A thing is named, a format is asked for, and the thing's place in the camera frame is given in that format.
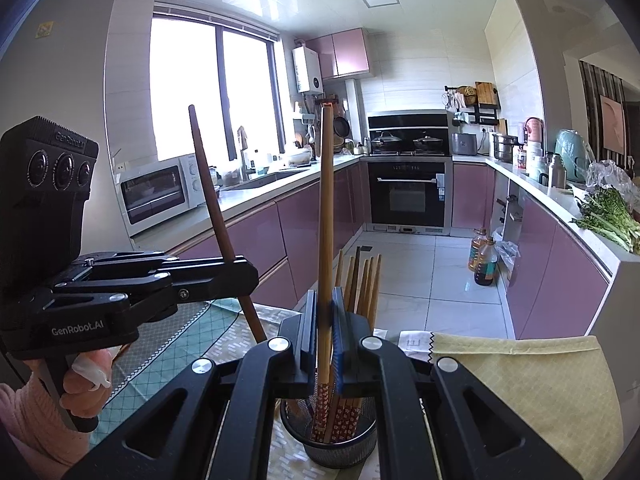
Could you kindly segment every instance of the yellow cloth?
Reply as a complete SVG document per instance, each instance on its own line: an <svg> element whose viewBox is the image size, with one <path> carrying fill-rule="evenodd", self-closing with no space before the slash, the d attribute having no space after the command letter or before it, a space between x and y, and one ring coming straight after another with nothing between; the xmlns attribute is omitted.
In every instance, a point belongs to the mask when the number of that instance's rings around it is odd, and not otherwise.
<svg viewBox="0 0 640 480"><path fill-rule="evenodd" d="M594 336L514 341L434 333L431 356L465 365L584 480L601 480L620 457L618 396Z"/></svg>

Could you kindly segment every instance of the camera lens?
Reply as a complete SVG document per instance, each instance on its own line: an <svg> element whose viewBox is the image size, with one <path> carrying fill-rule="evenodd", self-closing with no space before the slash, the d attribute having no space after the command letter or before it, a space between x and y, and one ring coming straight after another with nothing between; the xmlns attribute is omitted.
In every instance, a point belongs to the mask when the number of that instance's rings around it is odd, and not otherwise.
<svg viewBox="0 0 640 480"><path fill-rule="evenodd" d="M91 168L89 167L89 163L83 162L80 165L80 169L78 170L78 185L80 187L84 186L84 184L89 182L90 174L91 174Z"/></svg>
<svg viewBox="0 0 640 480"><path fill-rule="evenodd" d="M47 153L42 150L34 153L31 157L27 179L32 186L39 186L44 182L44 177L47 175L47 162Z"/></svg>
<svg viewBox="0 0 640 480"><path fill-rule="evenodd" d="M66 189L71 184L71 177L74 173L74 160L71 155L65 153L60 155L53 170L53 183L58 189Z"/></svg>

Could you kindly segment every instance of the human hand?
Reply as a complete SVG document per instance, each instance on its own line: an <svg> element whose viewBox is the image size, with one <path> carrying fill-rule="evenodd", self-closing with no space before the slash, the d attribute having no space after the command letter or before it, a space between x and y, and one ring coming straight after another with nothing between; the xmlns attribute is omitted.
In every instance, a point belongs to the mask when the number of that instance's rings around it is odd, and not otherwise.
<svg viewBox="0 0 640 480"><path fill-rule="evenodd" d="M113 359L108 349L84 352L84 357L89 359L107 379L98 387L73 370L68 370L63 378L65 393L60 397L60 406L69 410L72 415L81 418L92 418L104 407L111 395L111 361ZM26 361L26 365L37 375L41 360Z"/></svg>

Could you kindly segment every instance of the stove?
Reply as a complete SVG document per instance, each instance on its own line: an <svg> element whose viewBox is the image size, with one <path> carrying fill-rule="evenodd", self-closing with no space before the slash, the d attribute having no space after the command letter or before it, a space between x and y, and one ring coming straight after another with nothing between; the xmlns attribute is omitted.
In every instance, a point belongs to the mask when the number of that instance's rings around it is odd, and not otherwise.
<svg viewBox="0 0 640 480"><path fill-rule="evenodd" d="M369 231L449 235L453 199L450 134L453 114L446 110L399 110L369 114L374 147L369 162ZM416 150L414 140L431 137L437 149Z"/></svg>

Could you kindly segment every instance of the water heater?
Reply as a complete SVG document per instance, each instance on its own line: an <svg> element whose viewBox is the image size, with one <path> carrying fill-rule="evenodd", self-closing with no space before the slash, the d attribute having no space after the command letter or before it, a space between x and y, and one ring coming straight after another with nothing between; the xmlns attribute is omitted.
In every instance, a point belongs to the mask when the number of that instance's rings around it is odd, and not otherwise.
<svg viewBox="0 0 640 480"><path fill-rule="evenodd" d="M318 53L299 46L293 49L293 64L296 68L296 82L298 92L309 92L310 94L321 94L322 76L320 75L320 62Z"/></svg>

